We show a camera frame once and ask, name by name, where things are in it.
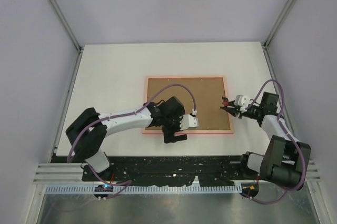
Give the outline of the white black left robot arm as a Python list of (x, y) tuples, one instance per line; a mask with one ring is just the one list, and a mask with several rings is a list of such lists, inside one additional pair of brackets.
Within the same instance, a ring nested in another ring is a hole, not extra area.
[(159, 105), (150, 102), (122, 114), (98, 113), (95, 108), (88, 108), (66, 129), (71, 144), (67, 162), (86, 162), (99, 180), (106, 181), (111, 178), (113, 169), (106, 154), (100, 150), (105, 138), (130, 129), (161, 127), (166, 144), (186, 140), (187, 135), (175, 135), (183, 130), (184, 115), (184, 106), (175, 96)]

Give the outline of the pink picture frame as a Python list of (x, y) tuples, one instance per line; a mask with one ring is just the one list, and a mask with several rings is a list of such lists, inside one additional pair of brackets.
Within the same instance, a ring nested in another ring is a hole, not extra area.
[(232, 135), (234, 126), (231, 115), (222, 110), (223, 97), (227, 95), (226, 79), (223, 76), (149, 76), (145, 81), (145, 101), (162, 88), (182, 84), (192, 92), (196, 101), (197, 128), (179, 134)]

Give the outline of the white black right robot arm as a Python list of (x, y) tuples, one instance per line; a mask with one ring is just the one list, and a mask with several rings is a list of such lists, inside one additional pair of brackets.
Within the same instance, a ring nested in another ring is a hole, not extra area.
[(221, 109), (236, 118), (256, 120), (270, 142), (265, 154), (247, 151), (241, 156), (239, 175), (245, 179), (255, 174), (284, 189), (303, 187), (309, 164), (311, 147), (298, 141), (288, 130), (284, 118), (277, 113), (279, 96), (264, 92), (258, 105), (250, 105), (248, 96), (237, 95), (232, 101), (222, 98)]

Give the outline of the red handled screwdriver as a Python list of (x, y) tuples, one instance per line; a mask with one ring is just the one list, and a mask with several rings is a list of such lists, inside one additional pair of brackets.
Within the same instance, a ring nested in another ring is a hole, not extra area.
[(224, 106), (224, 107), (227, 107), (227, 106), (229, 105), (229, 100), (228, 100), (228, 98), (222, 97), (222, 99), (223, 99), (223, 101), (222, 101), (223, 106)]

